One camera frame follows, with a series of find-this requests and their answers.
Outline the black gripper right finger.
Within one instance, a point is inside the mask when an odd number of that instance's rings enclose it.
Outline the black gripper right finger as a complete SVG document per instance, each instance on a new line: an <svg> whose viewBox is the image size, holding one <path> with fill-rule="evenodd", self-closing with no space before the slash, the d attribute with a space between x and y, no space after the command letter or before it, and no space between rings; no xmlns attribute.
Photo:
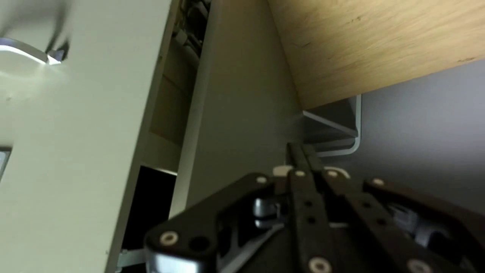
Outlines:
<svg viewBox="0 0 485 273"><path fill-rule="evenodd" d="M327 216L348 224L357 251L381 273L452 273L455 266L427 251L396 225L393 214L375 196L357 192L343 170L327 169L311 146L305 158L324 193Z"/></svg>

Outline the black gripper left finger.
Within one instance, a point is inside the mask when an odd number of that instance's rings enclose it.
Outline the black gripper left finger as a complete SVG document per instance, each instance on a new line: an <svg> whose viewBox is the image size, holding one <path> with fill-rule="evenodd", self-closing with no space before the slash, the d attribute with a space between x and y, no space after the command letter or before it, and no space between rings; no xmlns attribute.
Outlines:
<svg viewBox="0 0 485 273"><path fill-rule="evenodd" d="M318 184L322 169L311 163L305 146L290 143L289 175L292 199L292 227L299 269L304 273L336 273L336 254L325 196Z"/></svg>

